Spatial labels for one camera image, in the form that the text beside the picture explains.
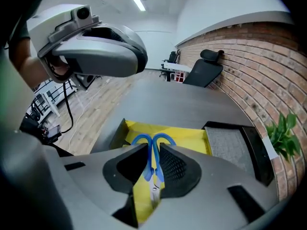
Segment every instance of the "gray table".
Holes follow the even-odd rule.
[[[139,80],[106,120],[91,153],[108,150],[122,119],[201,129],[214,121],[253,126],[226,94],[176,82]]]

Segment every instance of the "white desk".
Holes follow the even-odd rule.
[[[192,68],[185,66],[185,65],[180,65],[180,64],[174,64],[174,63],[164,63],[164,68],[165,69],[171,69],[171,70],[177,70],[177,71],[185,71],[190,73],[192,71]]]

